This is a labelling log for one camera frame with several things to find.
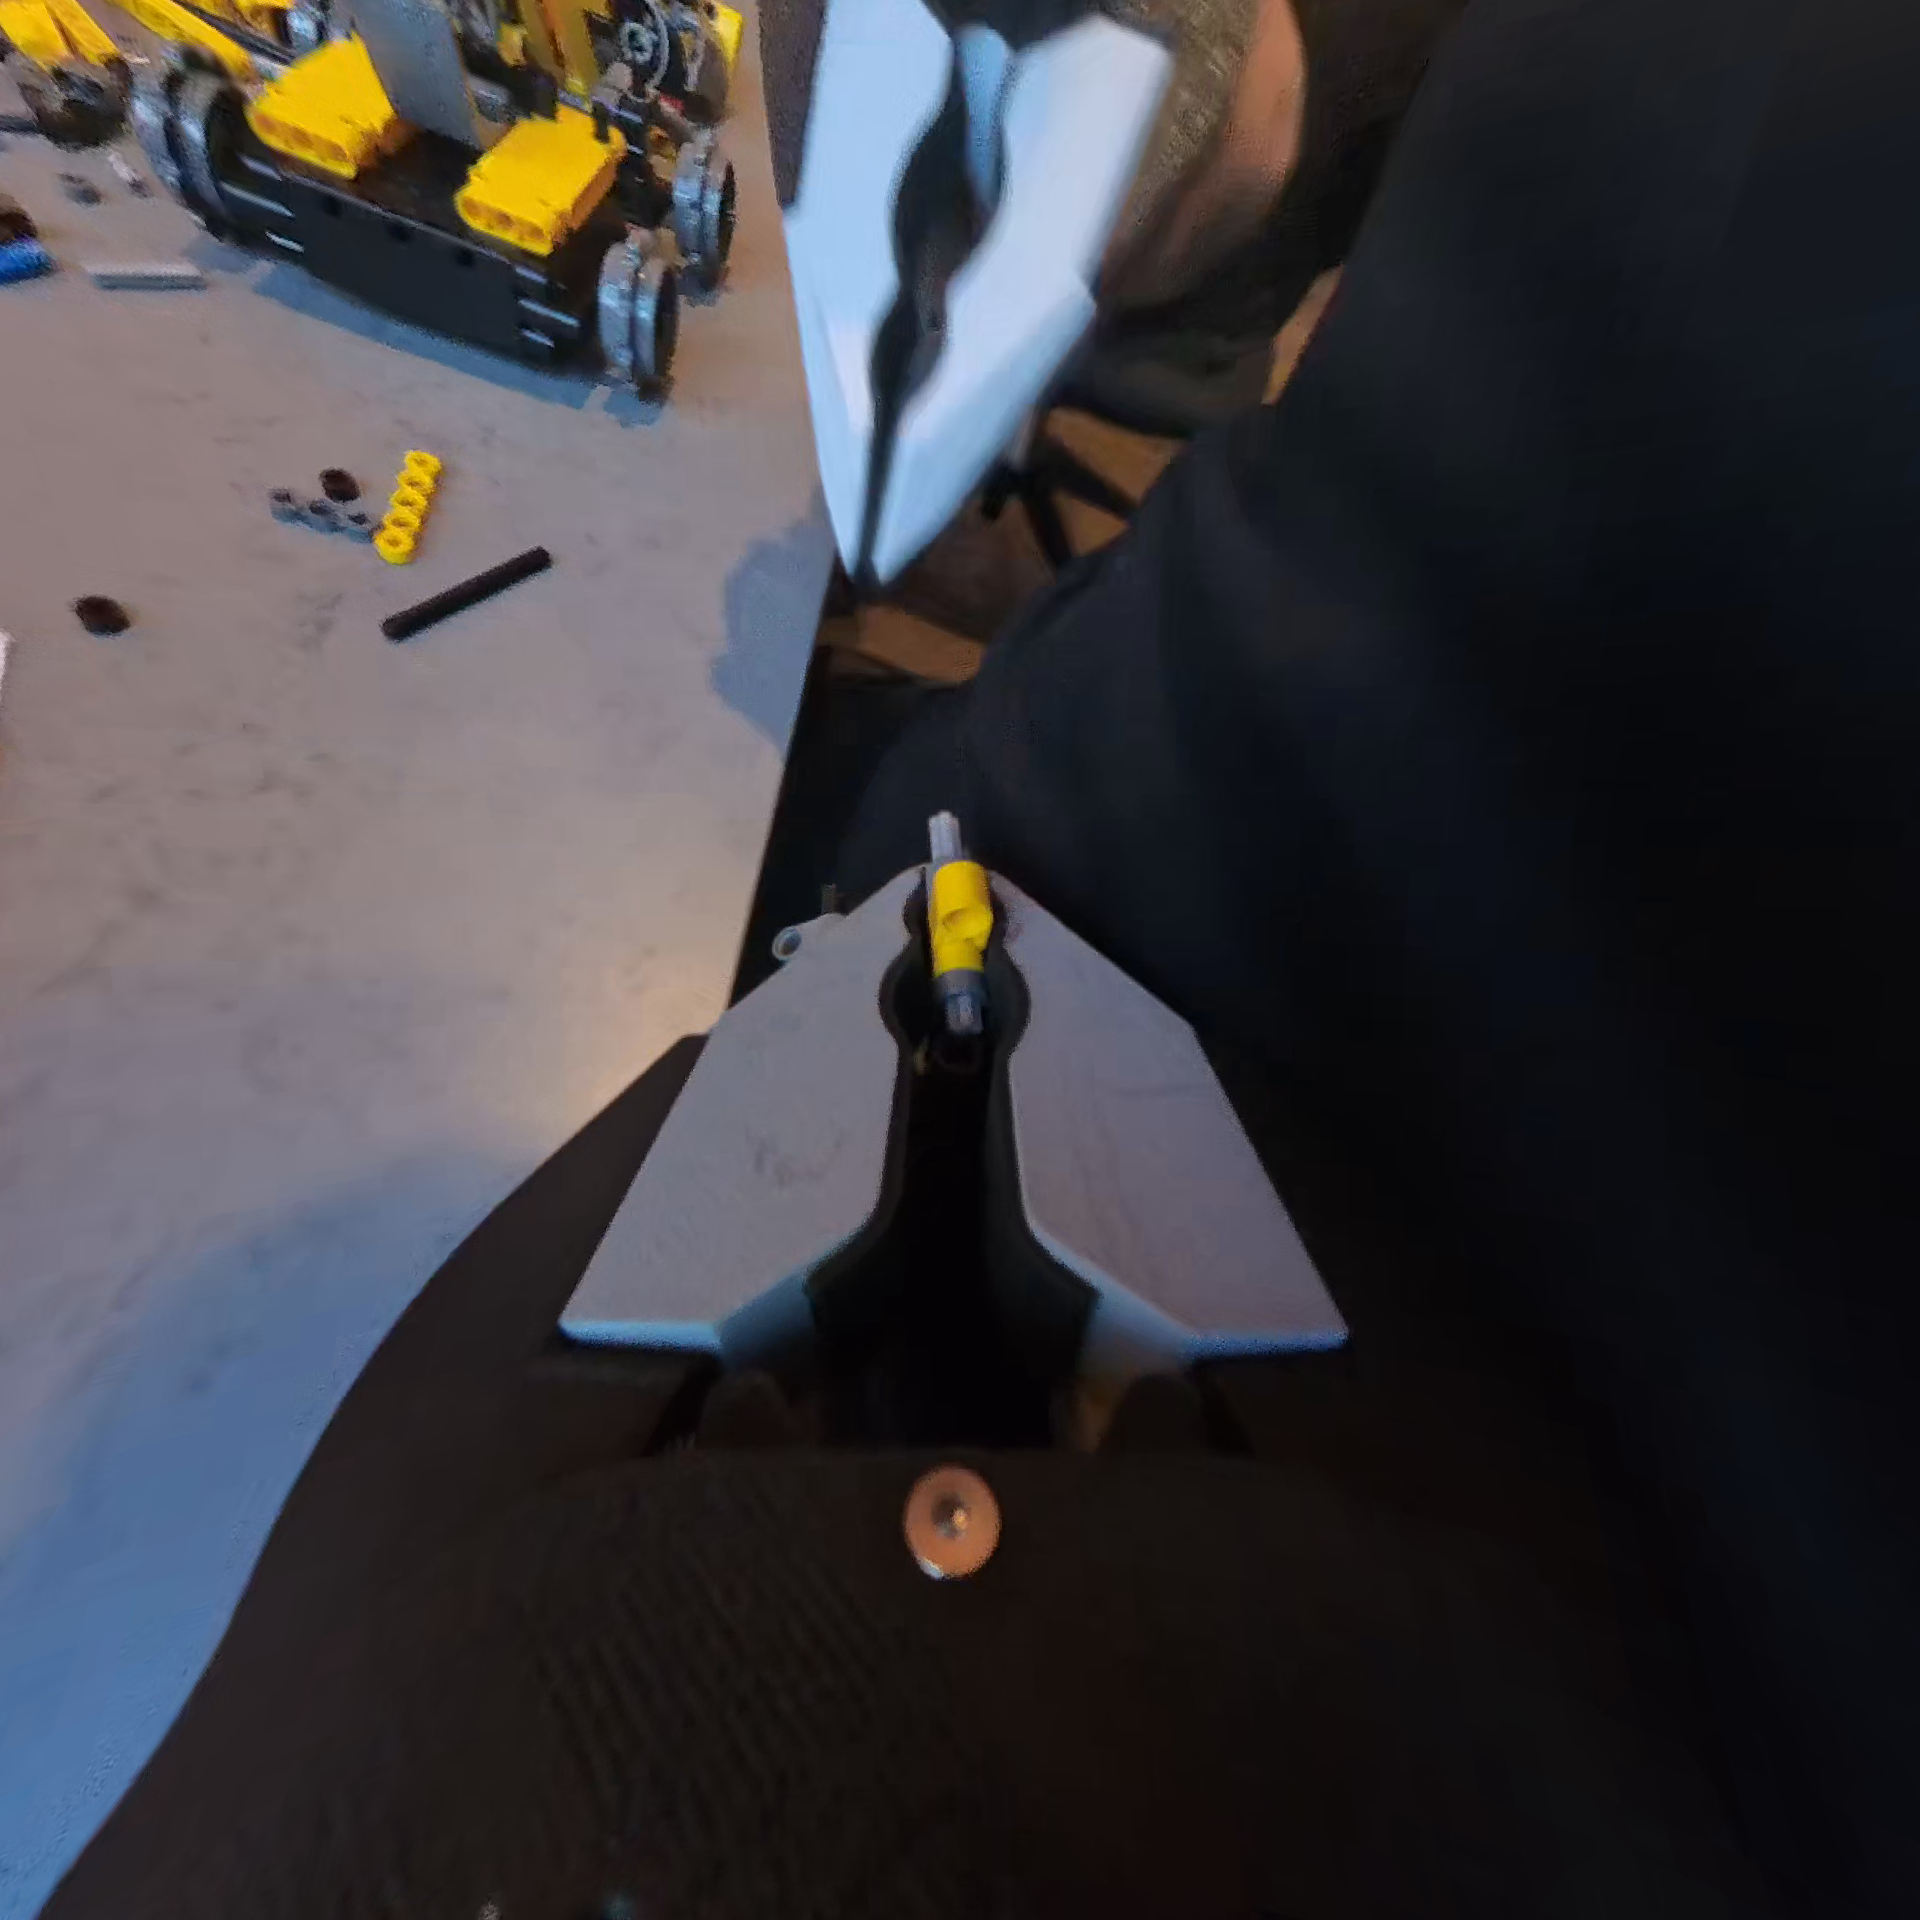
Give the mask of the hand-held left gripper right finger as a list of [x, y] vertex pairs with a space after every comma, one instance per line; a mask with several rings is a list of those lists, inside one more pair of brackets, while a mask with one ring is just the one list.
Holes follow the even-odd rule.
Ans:
[[1333, 1354], [1349, 1325], [1187, 1019], [995, 882], [999, 1290], [1044, 1378]]

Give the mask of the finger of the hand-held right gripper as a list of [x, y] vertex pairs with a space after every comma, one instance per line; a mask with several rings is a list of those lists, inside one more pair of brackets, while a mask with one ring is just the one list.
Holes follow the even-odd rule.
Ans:
[[949, 325], [965, 129], [954, 36], [929, 5], [825, 10], [785, 241], [822, 500], [862, 585], [894, 581], [969, 480]]
[[887, 585], [1009, 462], [1095, 317], [1098, 260], [1121, 221], [1171, 78], [1151, 32], [1083, 12], [1014, 38], [949, 34], [949, 106], [918, 144], [922, 217], [900, 268], [902, 348], [877, 374], [870, 582]]

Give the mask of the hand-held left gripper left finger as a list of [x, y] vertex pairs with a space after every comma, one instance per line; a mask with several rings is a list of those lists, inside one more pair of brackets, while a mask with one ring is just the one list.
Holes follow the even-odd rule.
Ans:
[[881, 987], [913, 948], [907, 868], [713, 1027], [559, 1313], [587, 1348], [781, 1363], [810, 1277], [881, 1210], [902, 1067]]

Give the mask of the small yellow axle assembly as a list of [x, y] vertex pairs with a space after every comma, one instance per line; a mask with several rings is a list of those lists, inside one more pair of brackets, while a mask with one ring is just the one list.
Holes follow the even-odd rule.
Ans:
[[987, 1024], [987, 953], [995, 933], [993, 885], [965, 846], [955, 814], [929, 819], [925, 868], [929, 981], [951, 1040], [980, 1040]]

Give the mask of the yellow five-hole beam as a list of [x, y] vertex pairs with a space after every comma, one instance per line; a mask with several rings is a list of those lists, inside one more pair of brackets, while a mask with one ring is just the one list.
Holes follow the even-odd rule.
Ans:
[[411, 565], [442, 492], [443, 462], [425, 449], [407, 449], [372, 532], [375, 554], [391, 566]]

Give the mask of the short black axle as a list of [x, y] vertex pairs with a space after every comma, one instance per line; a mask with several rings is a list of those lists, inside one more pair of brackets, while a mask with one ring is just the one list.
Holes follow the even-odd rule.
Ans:
[[523, 549], [507, 561], [501, 561], [460, 582], [427, 594], [410, 609], [386, 614], [380, 621], [380, 634], [386, 642], [414, 640], [452, 617], [483, 609], [497, 601], [501, 594], [529, 585], [531, 581], [545, 576], [550, 566], [553, 555], [547, 546], [537, 544]]

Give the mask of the person's right hand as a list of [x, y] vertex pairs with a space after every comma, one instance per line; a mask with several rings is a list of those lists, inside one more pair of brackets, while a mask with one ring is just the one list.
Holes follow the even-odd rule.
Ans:
[[1158, 34], [1173, 76], [1100, 268], [1100, 302], [1195, 291], [1258, 235], [1302, 144], [1308, 56], [1289, 3], [1118, 5]]

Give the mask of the black office chair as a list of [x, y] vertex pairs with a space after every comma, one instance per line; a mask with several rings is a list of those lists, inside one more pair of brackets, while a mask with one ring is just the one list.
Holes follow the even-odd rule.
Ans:
[[979, 516], [1014, 524], [1046, 576], [1110, 544], [1191, 435], [1058, 403], [1031, 417], [977, 494]]

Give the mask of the black yellow vehicle model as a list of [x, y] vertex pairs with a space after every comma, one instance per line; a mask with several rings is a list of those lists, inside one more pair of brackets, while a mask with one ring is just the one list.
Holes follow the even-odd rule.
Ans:
[[713, 3], [121, 5], [150, 166], [213, 235], [537, 368], [671, 378], [681, 286], [724, 277]]

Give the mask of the person's dark clothed body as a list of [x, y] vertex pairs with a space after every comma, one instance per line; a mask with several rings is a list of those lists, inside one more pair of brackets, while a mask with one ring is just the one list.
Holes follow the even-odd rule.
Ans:
[[1746, 1828], [1915, 1915], [1915, 5], [1467, 5], [1281, 401], [881, 760], [1604, 1418]]

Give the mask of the pile of small brick pieces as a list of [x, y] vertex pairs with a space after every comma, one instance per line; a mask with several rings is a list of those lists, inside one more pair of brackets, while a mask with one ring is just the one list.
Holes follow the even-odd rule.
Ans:
[[[17, 91], [17, 106], [5, 106], [3, 114], [5, 144], [39, 138], [79, 154], [114, 142], [127, 122], [132, 66], [124, 56], [39, 61], [10, 45], [5, 74]], [[51, 277], [54, 268], [30, 211], [3, 190], [3, 286]]]

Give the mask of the spread of yellow brick panels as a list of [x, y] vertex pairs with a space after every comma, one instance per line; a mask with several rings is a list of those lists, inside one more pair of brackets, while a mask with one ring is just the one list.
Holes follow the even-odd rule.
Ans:
[[132, 65], [173, 49], [250, 85], [318, 51], [333, 25], [327, 3], [5, 3], [5, 56], [54, 69]]

